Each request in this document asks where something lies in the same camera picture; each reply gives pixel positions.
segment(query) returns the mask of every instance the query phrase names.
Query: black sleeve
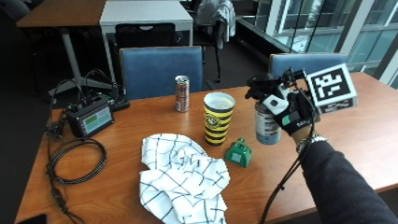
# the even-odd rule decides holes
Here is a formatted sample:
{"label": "black sleeve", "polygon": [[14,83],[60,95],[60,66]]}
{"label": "black sleeve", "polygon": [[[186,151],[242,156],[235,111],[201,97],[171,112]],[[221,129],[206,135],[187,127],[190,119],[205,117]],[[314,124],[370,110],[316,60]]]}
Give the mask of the black sleeve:
{"label": "black sleeve", "polygon": [[314,142],[300,163],[323,223],[398,223],[395,215],[327,142]]}

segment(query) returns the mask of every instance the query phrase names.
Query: table leg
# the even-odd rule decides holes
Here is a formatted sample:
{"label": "table leg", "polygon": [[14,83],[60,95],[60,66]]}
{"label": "table leg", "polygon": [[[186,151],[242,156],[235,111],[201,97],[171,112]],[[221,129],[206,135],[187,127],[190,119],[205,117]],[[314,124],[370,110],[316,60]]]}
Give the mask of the table leg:
{"label": "table leg", "polygon": [[[90,78],[83,78],[81,76],[78,64],[77,64],[77,60],[76,60],[76,55],[74,55],[74,50],[73,50],[73,46],[72,46],[70,36],[69,36],[69,30],[66,28],[61,28],[60,33],[62,36],[62,41],[64,41],[64,45],[65,45],[65,49],[66,49],[66,57],[69,59],[72,72],[73,72],[73,76],[74,76],[73,80],[74,80],[76,84],[79,86],[83,85],[87,87],[111,89],[110,84],[98,82],[95,80],[91,80]],[[61,91],[66,91],[66,90],[72,89],[73,87],[76,87],[76,85],[70,82],[66,82],[60,86],[57,93]],[[48,92],[48,94],[52,96],[54,94],[54,90],[50,90]]]}
{"label": "table leg", "polygon": [[113,70],[113,63],[111,63],[111,56],[110,56],[110,49],[109,49],[107,35],[106,35],[107,31],[105,30],[105,27],[101,27],[101,28],[102,28],[102,39],[103,39],[103,51],[105,51],[106,59],[107,59],[110,80],[111,80],[111,82],[114,82],[115,81],[114,70]]}

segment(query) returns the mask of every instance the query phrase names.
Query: striped cloth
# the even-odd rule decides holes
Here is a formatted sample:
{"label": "striped cloth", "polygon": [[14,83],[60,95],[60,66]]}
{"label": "striped cloth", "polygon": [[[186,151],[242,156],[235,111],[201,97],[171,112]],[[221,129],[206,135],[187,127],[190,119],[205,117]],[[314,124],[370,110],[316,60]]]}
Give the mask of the striped cloth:
{"label": "striped cloth", "polygon": [[142,163],[141,204],[163,223],[226,223],[223,160],[207,157],[186,136],[159,133],[142,139]]}

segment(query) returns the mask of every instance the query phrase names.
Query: paper cup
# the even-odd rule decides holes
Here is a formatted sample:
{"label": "paper cup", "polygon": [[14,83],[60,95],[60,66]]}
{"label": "paper cup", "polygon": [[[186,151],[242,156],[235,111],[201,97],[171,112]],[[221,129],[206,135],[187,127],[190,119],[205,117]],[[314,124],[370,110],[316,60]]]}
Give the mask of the paper cup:
{"label": "paper cup", "polygon": [[205,140],[211,146],[222,145],[231,120],[235,99],[223,92],[210,92],[203,97]]}

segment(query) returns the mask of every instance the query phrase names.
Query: small green box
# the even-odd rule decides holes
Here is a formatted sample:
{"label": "small green box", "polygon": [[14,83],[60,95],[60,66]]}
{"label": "small green box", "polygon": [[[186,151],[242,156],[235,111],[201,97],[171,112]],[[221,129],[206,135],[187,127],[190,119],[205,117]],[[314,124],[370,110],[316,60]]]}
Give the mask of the small green box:
{"label": "small green box", "polygon": [[223,159],[239,165],[241,167],[249,166],[249,161],[251,159],[251,150],[245,145],[245,139],[238,138],[237,142],[231,143]]}

